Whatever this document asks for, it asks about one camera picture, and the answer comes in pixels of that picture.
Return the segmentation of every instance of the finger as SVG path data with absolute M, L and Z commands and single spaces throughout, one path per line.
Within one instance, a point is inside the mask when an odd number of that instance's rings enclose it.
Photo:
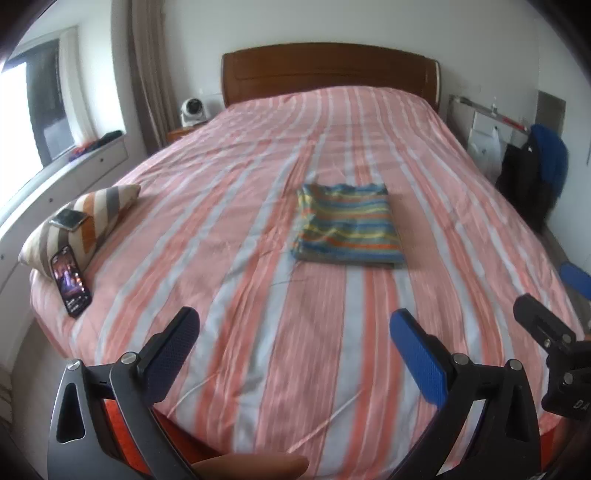
M 310 462 L 292 453 L 231 454 L 192 465 L 205 480 L 296 480 Z

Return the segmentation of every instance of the white bag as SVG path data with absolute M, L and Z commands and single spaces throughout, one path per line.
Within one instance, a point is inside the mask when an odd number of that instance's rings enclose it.
M 468 154 L 474 160 L 478 170 L 489 180 L 496 182 L 501 174 L 503 162 L 503 146 L 499 137 L 499 130 L 495 127 L 491 135 L 477 130 L 470 132 L 468 140 Z

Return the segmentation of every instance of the blue chair armrest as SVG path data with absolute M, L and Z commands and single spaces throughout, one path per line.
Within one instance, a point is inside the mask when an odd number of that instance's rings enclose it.
M 591 275 L 572 264 L 565 262 L 560 266 L 560 278 L 568 286 L 574 288 L 583 297 L 591 301 Z

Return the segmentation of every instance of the striped pillow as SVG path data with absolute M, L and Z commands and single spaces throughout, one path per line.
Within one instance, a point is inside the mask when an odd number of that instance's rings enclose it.
M 70 244 L 79 267 L 84 270 L 124 213 L 137 200 L 140 189 L 140 185 L 110 187 L 87 193 L 64 205 L 60 210 L 71 208 L 88 213 L 90 218 L 78 230 L 69 232 L 49 223 L 54 213 L 29 235 L 18 256 L 19 262 L 52 278 L 51 258 L 60 248 Z

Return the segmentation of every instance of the pink striped duvet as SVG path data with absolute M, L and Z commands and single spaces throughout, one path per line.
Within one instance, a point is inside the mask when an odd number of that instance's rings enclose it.
M 384 182 L 405 268 L 295 262 L 296 189 Z M 540 243 L 424 100 L 336 87 L 234 105 L 153 156 L 130 211 L 86 272 L 79 320 L 32 275 L 48 334 L 87 364 L 137 351 L 183 305 L 202 332 L 157 408 L 221 452 L 289 451 L 309 476 L 377 478 L 425 429 L 419 396 L 388 336 L 406 307 L 452 352 L 525 364 L 544 433 L 544 355 L 515 322 L 530 292 L 581 328 Z M 460 458 L 473 411 L 450 462 Z

